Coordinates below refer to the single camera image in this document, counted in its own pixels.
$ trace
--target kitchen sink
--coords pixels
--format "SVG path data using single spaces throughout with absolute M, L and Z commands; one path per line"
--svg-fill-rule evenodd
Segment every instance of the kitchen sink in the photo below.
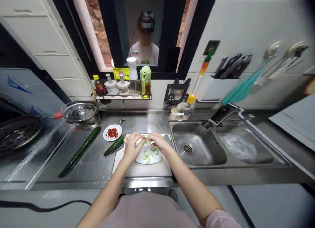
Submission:
M 172 133 L 178 154 L 188 164 L 211 166 L 226 163 L 227 155 L 216 136 L 201 124 L 175 124 Z
M 237 120 L 225 120 L 220 127 L 206 129 L 202 121 L 169 121 L 175 149 L 190 168 L 274 167 L 291 164 L 255 129 Z M 221 137 L 234 134 L 255 146 L 250 158 L 230 151 Z

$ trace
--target yellow packet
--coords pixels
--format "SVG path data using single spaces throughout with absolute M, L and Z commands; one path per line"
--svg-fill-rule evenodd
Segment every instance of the yellow packet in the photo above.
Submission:
M 123 73 L 124 74 L 124 79 L 129 80 L 129 68 L 113 68 L 114 72 L 114 78 L 115 80 L 120 80 L 119 74 Z

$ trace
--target pot lid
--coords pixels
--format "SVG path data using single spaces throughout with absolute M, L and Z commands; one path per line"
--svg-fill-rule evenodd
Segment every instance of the pot lid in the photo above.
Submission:
M 90 103 L 77 103 L 69 106 L 63 111 L 63 117 L 70 121 L 83 121 L 92 117 L 97 112 L 95 105 Z

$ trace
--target window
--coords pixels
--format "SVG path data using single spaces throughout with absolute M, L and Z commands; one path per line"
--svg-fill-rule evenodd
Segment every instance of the window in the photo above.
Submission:
M 137 57 L 152 79 L 184 79 L 215 0 L 53 1 L 90 77 Z

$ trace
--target plastic bag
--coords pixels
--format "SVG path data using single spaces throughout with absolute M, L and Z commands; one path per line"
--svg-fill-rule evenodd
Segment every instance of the plastic bag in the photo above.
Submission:
M 222 142 L 229 149 L 229 151 L 238 159 L 255 159 L 257 151 L 255 145 L 246 141 L 236 134 L 222 134 L 219 135 Z

